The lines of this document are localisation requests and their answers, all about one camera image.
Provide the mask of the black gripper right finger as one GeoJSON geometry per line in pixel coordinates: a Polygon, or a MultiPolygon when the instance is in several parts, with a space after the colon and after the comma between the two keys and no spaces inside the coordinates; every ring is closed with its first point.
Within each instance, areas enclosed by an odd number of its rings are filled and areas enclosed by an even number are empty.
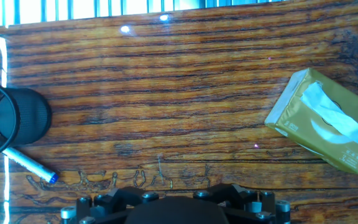
{"type": "Polygon", "coordinates": [[[197,190],[193,198],[215,203],[229,223],[290,224],[291,208],[271,191],[257,191],[237,184],[218,184],[197,190]]]}

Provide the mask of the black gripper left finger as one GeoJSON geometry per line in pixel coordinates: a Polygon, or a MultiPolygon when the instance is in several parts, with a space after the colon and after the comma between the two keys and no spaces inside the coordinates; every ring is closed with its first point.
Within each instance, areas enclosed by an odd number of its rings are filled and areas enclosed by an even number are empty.
{"type": "Polygon", "coordinates": [[[136,187],[114,188],[107,194],[80,197],[74,206],[63,207],[60,210],[62,224],[97,223],[108,220],[113,223],[123,223],[127,207],[135,207],[159,199],[155,191],[146,191],[136,187]]]}

